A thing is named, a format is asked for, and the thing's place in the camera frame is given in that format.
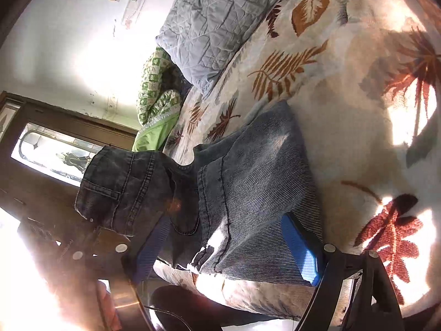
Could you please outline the leaf-patterned bed blanket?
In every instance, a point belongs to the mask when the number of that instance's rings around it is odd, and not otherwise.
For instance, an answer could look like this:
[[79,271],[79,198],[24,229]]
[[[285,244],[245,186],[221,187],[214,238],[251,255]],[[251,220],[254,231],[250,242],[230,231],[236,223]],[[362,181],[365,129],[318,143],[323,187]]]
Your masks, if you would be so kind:
[[286,101],[324,240],[374,250],[403,317],[440,301],[440,29],[417,0],[282,0],[165,153],[180,164]]

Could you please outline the blue denim jeans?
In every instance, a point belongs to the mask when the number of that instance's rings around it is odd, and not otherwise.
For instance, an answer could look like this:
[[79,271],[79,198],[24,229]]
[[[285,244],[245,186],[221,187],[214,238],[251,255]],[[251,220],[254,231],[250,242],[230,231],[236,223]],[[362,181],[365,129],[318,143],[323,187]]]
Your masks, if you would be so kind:
[[321,210],[300,128],[278,102],[237,132],[198,145],[180,165],[160,151],[103,148],[89,163],[76,211],[133,238],[161,216],[170,229],[156,261],[227,279],[311,285],[300,275],[281,220],[294,213],[322,236]]

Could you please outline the brown wooden window frame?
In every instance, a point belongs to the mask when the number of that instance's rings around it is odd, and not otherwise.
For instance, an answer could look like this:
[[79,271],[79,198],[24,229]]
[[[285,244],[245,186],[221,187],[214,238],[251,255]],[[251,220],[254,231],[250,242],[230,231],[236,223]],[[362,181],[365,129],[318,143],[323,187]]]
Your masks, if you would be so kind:
[[[27,122],[85,141],[130,150],[136,131],[9,92],[1,92],[1,155],[10,153]],[[74,210],[79,186],[69,185],[12,161],[1,176],[1,208],[17,219],[38,220],[64,232],[81,217]]]

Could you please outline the grey quilted pillow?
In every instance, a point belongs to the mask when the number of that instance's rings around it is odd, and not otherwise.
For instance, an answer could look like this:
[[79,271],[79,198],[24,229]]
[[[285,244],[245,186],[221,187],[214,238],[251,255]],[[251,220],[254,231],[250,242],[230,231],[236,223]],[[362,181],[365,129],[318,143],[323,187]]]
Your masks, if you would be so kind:
[[174,0],[156,38],[183,76],[207,97],[222,72],[279,0]]

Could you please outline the green patterned folded quilt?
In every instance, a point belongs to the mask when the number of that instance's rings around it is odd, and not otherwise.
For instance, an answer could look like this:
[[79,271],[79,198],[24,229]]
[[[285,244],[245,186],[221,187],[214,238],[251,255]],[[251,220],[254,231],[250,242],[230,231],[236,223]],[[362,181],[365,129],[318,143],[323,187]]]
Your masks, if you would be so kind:
[[134,152],[161,150],[174,128],[192,84],[187,81],[169,54],[156,47],[144,64],[137,116],[141,125]]

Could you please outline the stained glass window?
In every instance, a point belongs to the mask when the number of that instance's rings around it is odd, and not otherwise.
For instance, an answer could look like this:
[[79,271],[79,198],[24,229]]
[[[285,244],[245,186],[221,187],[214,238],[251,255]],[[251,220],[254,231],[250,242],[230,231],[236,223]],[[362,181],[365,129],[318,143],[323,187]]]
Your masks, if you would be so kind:
[[78,187],[93,157],[103,147],[27,122],[10,153],[1,155],[1,176],[15,161],[45,176]]

